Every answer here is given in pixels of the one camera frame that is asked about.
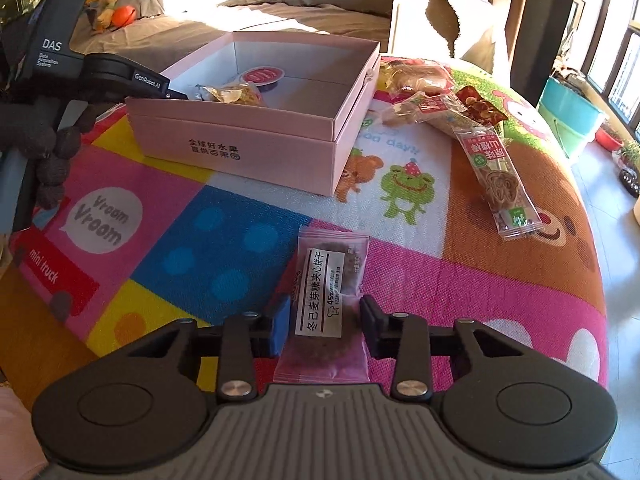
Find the black gloved left hand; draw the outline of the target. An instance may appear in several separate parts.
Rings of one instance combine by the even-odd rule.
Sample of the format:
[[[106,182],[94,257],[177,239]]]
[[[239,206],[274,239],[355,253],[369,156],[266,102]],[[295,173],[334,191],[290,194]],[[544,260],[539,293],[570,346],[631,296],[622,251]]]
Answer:
[[[61,203],[70,161],[78,153],[81,136],[90,132],[110,103],[80,101],[80,114],[70,125],[56,130],[54,121],[63,106],[60,99],[38,98],[32,104],[1,102],[1,151],[17,148],[36,163],[38,206],[52,209]]]

